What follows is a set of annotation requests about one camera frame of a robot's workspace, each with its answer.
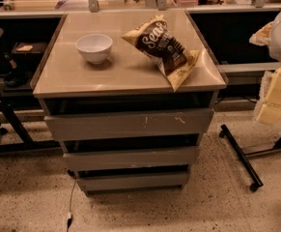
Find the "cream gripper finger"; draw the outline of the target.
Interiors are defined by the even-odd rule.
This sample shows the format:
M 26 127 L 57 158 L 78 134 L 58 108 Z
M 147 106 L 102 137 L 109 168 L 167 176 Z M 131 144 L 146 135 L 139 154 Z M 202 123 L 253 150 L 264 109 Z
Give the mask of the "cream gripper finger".
M 281 119 L 281 68 L 275 72 L 265 71 L 259 96 L 256 119 L 266 125 L 277 123 Z

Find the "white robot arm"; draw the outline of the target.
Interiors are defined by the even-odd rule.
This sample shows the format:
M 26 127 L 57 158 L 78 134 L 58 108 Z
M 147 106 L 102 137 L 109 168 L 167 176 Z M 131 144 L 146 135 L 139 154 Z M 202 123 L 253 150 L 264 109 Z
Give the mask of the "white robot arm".
M 270 23 L 254 33 L 249 42 L 266 45 L 269 56 L 281 63 L 281 12 Z M 258 104 L 257 120 L 272 125 L 281 119 L 281 67 L 271 76 L 270 83 L 261 85 L 261 101 Z

